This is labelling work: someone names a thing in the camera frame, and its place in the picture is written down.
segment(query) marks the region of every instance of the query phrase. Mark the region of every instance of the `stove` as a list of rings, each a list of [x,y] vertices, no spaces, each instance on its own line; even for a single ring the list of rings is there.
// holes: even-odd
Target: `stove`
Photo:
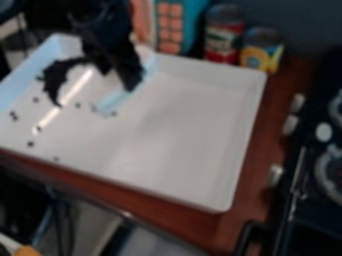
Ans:
[[[293,141],[283,168],[272,171],[270,221],[246,223],[236,256],[255,236],[262,255],[342,253],[342,49],[326,56],[304,106],[288,120]]]

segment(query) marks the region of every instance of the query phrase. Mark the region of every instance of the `tin can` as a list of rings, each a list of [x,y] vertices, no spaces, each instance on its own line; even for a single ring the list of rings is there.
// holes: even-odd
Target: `tin can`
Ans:
[[[205,58],[218,63],[237,64],[245,21],[234,4],[218,4],[206,15]]]
[[[253,28],[244,36],[240,65],[276,73],[284,52],[280,34],[272,28]]]

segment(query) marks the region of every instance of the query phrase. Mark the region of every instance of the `wooden surface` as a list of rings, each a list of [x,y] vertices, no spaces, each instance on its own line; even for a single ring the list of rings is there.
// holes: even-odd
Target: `wooden surface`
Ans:
[[[281,129],[295,92],[311,83],[316,62],[299,57],[285,59],[269,78],[230,211],[213,215],[169,203],[129,189],[0,151],[0,164],[25,175],[130,212],[137,218],[194,243],[210,255],[229,255],[243,224],[265,220],[270,204],[267,174],[272,163],[282,163],[285,149]]]

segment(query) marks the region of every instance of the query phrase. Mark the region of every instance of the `can lid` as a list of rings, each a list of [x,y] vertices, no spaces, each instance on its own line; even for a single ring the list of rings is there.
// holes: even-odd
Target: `can lid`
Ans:
[[[245,35],[245,43],[247,45],[257,47],[271,47],[282,42],[282,38],[277,30],[273,28],[252,28]]]
[[[216,25],[227,25],[242,22],[244,15],[239,6],[235,4],[217,4],[210,8],[207,22]]]

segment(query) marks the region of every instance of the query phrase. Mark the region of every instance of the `white knob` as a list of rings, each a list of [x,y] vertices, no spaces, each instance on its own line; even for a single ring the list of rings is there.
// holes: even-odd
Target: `white knob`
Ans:
[[[333,136],[333,131],[328,123],[320,123],[316,127],[316,138],[320,142],[328,142]]]
[[[306,98],[303,94],[301,93],[296,93],[293,96],[291,107],[290,107],[290,112],[292,114],[298,113],[304,106],[306,101]]]
[[[299,118],[294,115],[289,115],[284,123],[282,134],[290,136],[294,133],[299,124]]]
[[[284,174],[283,167],[277,164],[273,164],[268,173],[268,179],[267,179],[268,187],[269,188],[277,187],[283,174]]]

